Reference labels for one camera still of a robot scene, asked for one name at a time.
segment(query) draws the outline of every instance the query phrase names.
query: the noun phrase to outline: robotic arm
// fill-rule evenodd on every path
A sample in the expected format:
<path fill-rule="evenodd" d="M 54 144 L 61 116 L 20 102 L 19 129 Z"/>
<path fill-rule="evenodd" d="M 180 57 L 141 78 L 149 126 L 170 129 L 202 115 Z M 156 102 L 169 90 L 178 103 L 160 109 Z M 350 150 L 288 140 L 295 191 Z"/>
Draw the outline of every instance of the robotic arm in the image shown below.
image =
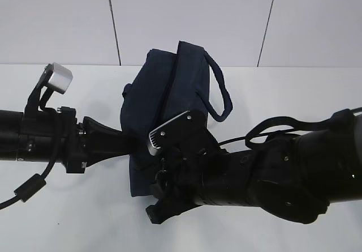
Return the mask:
<path fill-rule="evenodd" d="M 362 116 L 355 116 L 362 109 L 342 110 L 318 123 L 267 119 L 237 138 L 245 139 L 250 150 L 228 153 L 221 145 L 234 140 L 218 143 L 199 111 L 178 115 L 143 142 L 89 117 L 77 123 L 75 109 L 47 108 L 51 94 L 64 93 L 71 79 L 64 67 L 48 65 L 24 113 L 0 111 L 0 159 L 49 162 L 43 174 L 17 188 L 0 209 L 25 202 L 39 191 L 55 162 L 61 162 L 67 173 L 84 173 L 99 161 L 146 146 L 161 163 L 151 185 L 158 202 L 146 209 L 154 224 L 206 204 L 261 207 L 280 218 L 309 224 L 330 203 L 362 199 Z M 279 125 L 292 129 L 261 133 Z M 311 132 L 290 134 L 297 130 Z M 261 144 L 252 142 L 258 136 L 268 137 Z"/>

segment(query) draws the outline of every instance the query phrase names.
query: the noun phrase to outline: cable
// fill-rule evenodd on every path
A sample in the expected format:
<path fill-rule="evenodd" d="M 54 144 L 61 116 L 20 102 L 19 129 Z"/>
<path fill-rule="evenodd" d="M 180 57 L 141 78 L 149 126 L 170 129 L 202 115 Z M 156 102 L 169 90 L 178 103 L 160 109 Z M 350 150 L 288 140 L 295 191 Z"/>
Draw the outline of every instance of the cable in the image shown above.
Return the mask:
<path fill-rule="evenodd" d="M 358 112 L 362 112 L 362 107 L 361 108 L 356 108 L 356 109 L 351 109 L 352 113 L 358 113 Z"/>
<path fill-rule="evenodd" d="M 52 170 L 56 160 L 57 160 L 57 156 L 58 156 L 58 150 L 59 147 L 61 145 L 61 122 L 59 119 L 59 115 L 57 113 L 57 111 L 53 108 L 42 108 L 42 110 L 44 112 L 48 112 L 49 114 L 53 115 L 54 118 L 54 144 L 53 144 L 53 151 L 51 153 L 49 162 L 46 166 L 46 168 L 44 169 L 43 173 L 41 174 L 41 176 L 43 178 L 46 178 L 48 176 L 48 174 L 50 173 L 50 171 Z"/>
<path fill-rule="evenodd" d="M 275 133 L 284 134 L 284 133 L 289 133 L 289 132 L 294 132 L 294 131 L 297 131 L 297 129 L 286 129 L 286 130 L 265 132 L 265 133 L 257 134 L 253 138 L 274 135 Z M 240 141 L 240 140 L 245 140 L 245 138 L 246 138 L 246 136 L 237 137 L 237 138 L 233 138 L 233 139 L 230 139 L 230 140 L 224 140 L 223 142 L 219 143 L 219 146 L 223 146 L 224 144 L 227 144 L 227 143 L 233 143 L 233 142 L 237 142 L 237 141 Z"/>
<path fill-rule="evenodd" d="M 10 198 L 9 200 L 6 200 L 2 203 L 0 203 L 0 210 L 4 209 L 4 208 L 7 208 L 13 204 L 15 204 L 17 201 L 20 200 L 20 197 L 18 197 L 17 195 L 14 196 L 13 198 Z"/>
<path fill-rule="evenodd" d="M 61 145 L 61 132 L 62 132 L 62 123 L 61 120 L 59 118 L 59 115 L 57 113 L 57 111 L 53 108 L 46 108 L 45 105 L 47 103 L 47 101 L 50 99 L 50 96 L 53 94 L 53 90 L 51 89 L 47 89 L 45 91 L 45 93 L 43 94 L 40 103 L 39 103 L 39 107 L 42 111 L 44 112 L 48 112 L 50 115 L 53 116 L 54 118 L 54 144 L 53 144 L 53 151 L 51 153 L 51 157 L 49 159 L 49 162 L 46 166 L 46 168 L 44 169 L 43 173 L 41 174 L 42 179 L 44 180 L 50 173 L 50 171 L 52 170 L 52 168 L 54 167 L 54 164 L 57 160 L 57 156 L 58 156 L 58 151 L 59 151 L 59 147 Z M 13 204 L 15 204 L 16 202 L 18 202 L 19 200 L 22 200 L 21 196 L 19 195 L 15 195 L 13 198 L 10 198 L 9 200 L 6 200 L 2 203 L 0 203 L 0 210 L 7 208 Z"/>

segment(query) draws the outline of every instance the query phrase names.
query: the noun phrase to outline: white table surface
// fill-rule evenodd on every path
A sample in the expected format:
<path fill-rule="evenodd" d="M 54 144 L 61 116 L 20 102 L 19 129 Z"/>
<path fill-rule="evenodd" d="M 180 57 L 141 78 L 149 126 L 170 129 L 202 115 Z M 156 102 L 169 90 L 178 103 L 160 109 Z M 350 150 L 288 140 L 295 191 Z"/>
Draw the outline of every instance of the white table surface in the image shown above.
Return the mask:
<path fill-rule="evenodd" d="M 123 86 L 138 67 L 68 66 L 74 80 L 49 105 L 77 109 L 119 128 Z M 43 65 L 0 65 L 0 108 L 24 109 Z M 362 69 L 224 68 L 234 111 L 224 123 L 209 122 L 218 140 L 244 135 L 265 118 L 279 115 L 317 121 L 362 104 Z M 211 101 L 221 98 L 212 81 Z M 243 150 L 234 143 L 229 151 Z M 0 251 L 361 251 L 362 202 L 332 204 L 311 225 L 276 218 L 261 209 L 203 206 L 152 225 L 144 211 L 152 197 L 131 198 L 128 157 L 65 174 L 57 164 L 47 185 L 27 203 L 0 211 Z M 43 163 L 0 163 L 0 198 Z"/>

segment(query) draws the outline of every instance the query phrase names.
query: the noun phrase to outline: fabric bag handle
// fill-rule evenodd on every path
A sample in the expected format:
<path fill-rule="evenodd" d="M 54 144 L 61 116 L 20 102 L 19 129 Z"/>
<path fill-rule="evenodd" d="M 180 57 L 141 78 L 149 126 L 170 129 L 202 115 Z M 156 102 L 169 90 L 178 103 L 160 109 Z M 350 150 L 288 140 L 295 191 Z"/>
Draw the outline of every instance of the fabric bag handle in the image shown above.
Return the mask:
<path fill-rule="evenodd" d="M 203 94 L 201 89 L 199 87 L 196 87 L 196 93 L 200 96 L 201 100 L 203 101 L 205 107 L 207 108 L 210 115 L 215 119 L 217 122 L 223 122 L 227 116 L 232 111 L 232 102 L 230 95 L 225 87 L 225 80 L 223 73 L 220 69 L 220 67 L 217 65 L 217 63 L 214 61 L 214 59 L 208 54 L 208 52 L 205 51 L 205 59 L 211 69 L 213 70 L 214 76 L 216 78 L 216 81 L 219 85 L 219 89 L 221 91 L 223 103 L 224 103 L 224 111 L 221 115 L 217 114 L 213 106 L 210 104 L 209 99 Z"/>

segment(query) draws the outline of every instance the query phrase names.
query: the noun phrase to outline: dark blue fabric pouch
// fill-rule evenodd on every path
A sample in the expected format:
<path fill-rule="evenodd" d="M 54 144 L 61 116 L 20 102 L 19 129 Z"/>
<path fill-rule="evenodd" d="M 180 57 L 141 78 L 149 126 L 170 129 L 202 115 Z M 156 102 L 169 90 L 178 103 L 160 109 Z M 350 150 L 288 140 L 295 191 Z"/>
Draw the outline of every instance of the dark blue fabric pouch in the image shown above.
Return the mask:
<path fill-rule="evenodd" d="M 218 82 L 224 111 L 218 115 L 209 102 L 210 70 Z M 165 121 L 198 109 L 222 122 L 232 111 L 222 71 L 204 48 L 180 41 L 177 54 L 152 49 L 132 84 L 123 91 L 120 114 L 123 132 L 142 140 Z M 130 156 L 131 195 L 150 195 L 149 185 L 160 170 L 160 157 L 151 156 L 146 146 Z"/>

